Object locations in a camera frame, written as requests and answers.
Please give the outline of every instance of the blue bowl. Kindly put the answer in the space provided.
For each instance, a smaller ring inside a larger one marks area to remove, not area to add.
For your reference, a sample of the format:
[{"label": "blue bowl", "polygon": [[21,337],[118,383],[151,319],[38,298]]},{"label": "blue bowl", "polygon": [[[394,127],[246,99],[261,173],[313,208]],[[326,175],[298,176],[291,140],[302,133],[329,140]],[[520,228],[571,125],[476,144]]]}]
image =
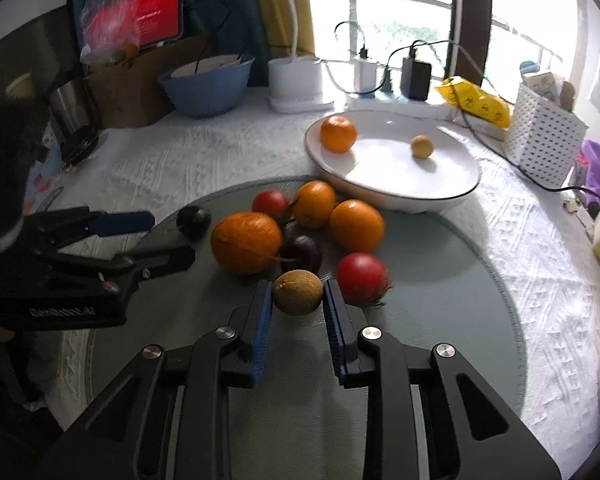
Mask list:
[{"label": "blue bowl", "polygon": [[247,88],[253,59],[253,56],[242,56],[240,63],[181,77],[171,77],[177,70],[173,68],[158,76],[158,83],[183,114],[189,117],[219,115],[238,104]]}]

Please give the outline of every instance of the cherry tomato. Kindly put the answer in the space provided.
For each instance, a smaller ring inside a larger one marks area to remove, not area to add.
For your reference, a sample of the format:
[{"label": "cherry tomato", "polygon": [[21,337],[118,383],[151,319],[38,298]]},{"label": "cherry tomato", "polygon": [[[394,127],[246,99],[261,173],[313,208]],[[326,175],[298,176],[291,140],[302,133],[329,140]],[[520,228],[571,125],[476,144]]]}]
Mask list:
[{"label": "cherry tomato", "polygon": [[384,264],[368,253],[352,253],[341,259],[336,279],[344,301],[355,306],[378,302],[390,285]]},{"label": "cherry tomato", "polygon": [[289,199],[277,189],[267,189],[256,195],[251,210],[277,217],[282,215],[289,203]]}]

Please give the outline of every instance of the fruit on plate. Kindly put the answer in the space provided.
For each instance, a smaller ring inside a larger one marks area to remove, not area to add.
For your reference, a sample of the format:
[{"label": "fruit on plate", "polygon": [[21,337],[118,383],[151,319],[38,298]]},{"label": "fruit on plate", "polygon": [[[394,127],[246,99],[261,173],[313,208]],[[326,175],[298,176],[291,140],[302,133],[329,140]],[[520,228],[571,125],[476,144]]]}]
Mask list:
[{"label": "fruit on plate", "polygon": [[411,139],[411,153],[415,158],[429,158],[433,153],[433,142],[426,135],[418,135]]},{"label": "fruit on plate", "polygon": [[317,229],[329,221],[336,206],[336,192],[326,182],[307,182],[294,196],[293,212],[296,222],[302,227]]},{"label": "fruit on plate", "polygon": [[186,205],[176,216],[176,227],[191,242],[202,238],[211,226],[211,211],[197,205]]},{"label": "fruit on plate", "polygon": [[211,232],[211,250],[218,264],[232,274],[256,274],[277,259],[282,231],[264,213],[229,215]]},{"label": "fruit on plate", "polygon": [[384,220],[376,208],[360,200],[346,200],[329,220],[337,243],[350,253],[370,253],[382,240]]},{"label": "fruit on plate", "polygon": [[333,153],[345,153],[356,142],[356,127],[346,117],[327,117],[320,125],[320,142]]},{"label": "fruit on plate", "polygon": [[251,210],[278,218],[289,206],[289,199],[277,189],[267,189],[258,193],[251,203]]},{"label": "fruit on plate", "polygon": [[308,270],[290,270],[273,284],[273,302],[290,316],[311,314],[322,301],[320,278]]},{"label": "fruit on plate", "polygon": [[278,256],[282,272],[303,269],[316,273],[322,263],[322,248],[310,236],[293,236],[285,240]]},{"label": "fruit on plate", "polygon": [[351,253],[341,259],[336,280],[345,303],[355,306],[376,304],[390,286],[386,267],[368,253]]}]

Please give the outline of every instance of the yellow curtain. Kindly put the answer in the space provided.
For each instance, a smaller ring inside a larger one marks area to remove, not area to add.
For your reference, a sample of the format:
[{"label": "yellow curtain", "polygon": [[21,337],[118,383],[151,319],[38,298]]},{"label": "yellow curtain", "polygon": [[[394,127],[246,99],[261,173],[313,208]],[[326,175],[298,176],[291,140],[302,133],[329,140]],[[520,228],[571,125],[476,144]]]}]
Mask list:
[{"label": "yellow curtain", "polygon": [[[309,0],[294,0],[298,11],[298,55],[314,53],[314,24]],[[259,0],[262,23],[269,45],[288,46],[292,43],[292,25],[286,0]],[[289,55],[289,49],[269,47],[273,57]]]}]

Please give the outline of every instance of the black power adapter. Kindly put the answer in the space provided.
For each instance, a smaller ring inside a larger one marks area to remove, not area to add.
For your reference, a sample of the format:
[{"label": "black power adapter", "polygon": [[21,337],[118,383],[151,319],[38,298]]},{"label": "black power adapter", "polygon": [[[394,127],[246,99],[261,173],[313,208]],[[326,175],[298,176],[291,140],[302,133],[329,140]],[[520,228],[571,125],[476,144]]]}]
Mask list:
[{"label": "black power adapter", "polygon": [[416,49],[409,49],[409,57],[402,59],[400,92],[409,99],[426,101],[431,83],[431,63],[416,61]]}]

